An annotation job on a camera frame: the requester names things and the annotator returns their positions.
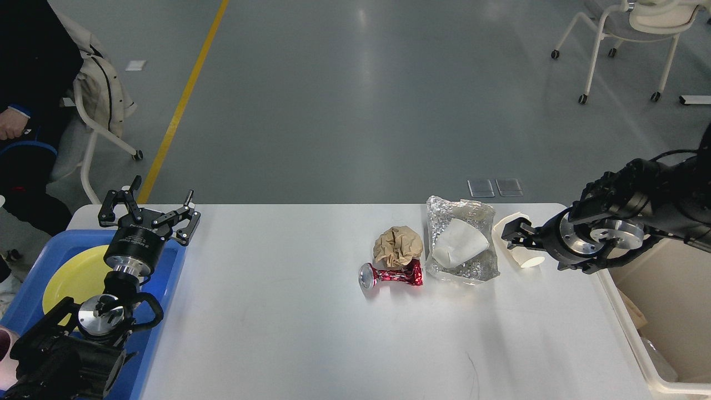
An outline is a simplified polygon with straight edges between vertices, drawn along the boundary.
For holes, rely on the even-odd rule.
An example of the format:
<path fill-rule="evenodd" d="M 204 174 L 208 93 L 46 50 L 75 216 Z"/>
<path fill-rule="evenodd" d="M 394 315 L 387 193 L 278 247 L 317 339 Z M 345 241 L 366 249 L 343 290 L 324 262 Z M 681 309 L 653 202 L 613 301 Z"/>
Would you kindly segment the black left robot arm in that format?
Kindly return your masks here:
<path fill-rule="evenodd" d="M 128 350 L 131 337 L 163 321 L 162 300 L 145 286 L 170 240 L 190 243 L 201 214 L 193 190 L 171 212 L 140 207 L 141 182 L 137 176 L 127 189 L 107 192 L 97 213 L 100 226 L 115 227 L 102 293 L 82 302 L 65 296 L 8 347 L 18 366 L 4 399 L 104 399 L 139 355 Z"/>

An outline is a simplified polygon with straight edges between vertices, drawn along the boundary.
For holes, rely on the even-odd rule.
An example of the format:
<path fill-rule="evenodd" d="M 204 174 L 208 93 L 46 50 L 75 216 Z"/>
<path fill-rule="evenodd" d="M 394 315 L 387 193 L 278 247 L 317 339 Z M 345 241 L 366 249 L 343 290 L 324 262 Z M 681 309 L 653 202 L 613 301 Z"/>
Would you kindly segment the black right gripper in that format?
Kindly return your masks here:
<path fill-rule="evenodd" d="M 573 267 L 573 265 L 588 261 L 589 254 L 572 248 L 564 240 L 565 232 L 561 224 L 565 222 L 568 227 L 572 226 L 567 222 L 569 210 L 570 208 L 566 208 L 539 227 L 532 226 L 531 221 L 527 218 L 514 218 L 503 226 L 501 239 L 509 251 L 518 248 L 546 251 L 548 255 L 558 261 L 558 270 L 577 270 L 578 267 Z"/>

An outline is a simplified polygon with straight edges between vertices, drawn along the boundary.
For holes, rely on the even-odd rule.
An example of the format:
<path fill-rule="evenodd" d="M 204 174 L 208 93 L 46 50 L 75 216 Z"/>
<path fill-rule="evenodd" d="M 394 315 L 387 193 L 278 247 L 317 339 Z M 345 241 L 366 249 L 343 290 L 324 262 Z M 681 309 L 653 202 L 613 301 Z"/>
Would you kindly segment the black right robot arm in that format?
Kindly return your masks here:
<path fill-rule="evenodd" d="M 624 266 L 663 239 L 709 252 L 709 130 L 684 161 L 668 166 L 641 158 L 586 185 L 580 199 L 535 227 L 508 221 L 500 237 L 508 249 L 548 253 L 558 270 L 597 271 Z"/>

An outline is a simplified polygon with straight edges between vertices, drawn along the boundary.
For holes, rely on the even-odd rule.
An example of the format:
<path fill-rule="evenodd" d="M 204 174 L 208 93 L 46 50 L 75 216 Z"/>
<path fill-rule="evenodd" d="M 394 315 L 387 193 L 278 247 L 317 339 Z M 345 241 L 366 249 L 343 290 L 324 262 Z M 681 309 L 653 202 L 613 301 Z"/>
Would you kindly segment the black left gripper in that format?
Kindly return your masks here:
<path fill-rule="evenodd" d="M 171 212 L 141 211 L 134 196 L 141 185 L 142 176 L 135 176 L 128 189 L 107 192 L 97 213 L 97 221 L 102 227 L 118 226 L 103 256 L 104 262 L 115 271 L 150 276 L 168 239 L 181 246 L 189 245 L 201 213 L 193 203 L 194 190 L 188 190 L 183 204 Z M 117 223 L 114 210 L 120 204 L 126 207 L 128 215 L 122 216 Z"/>

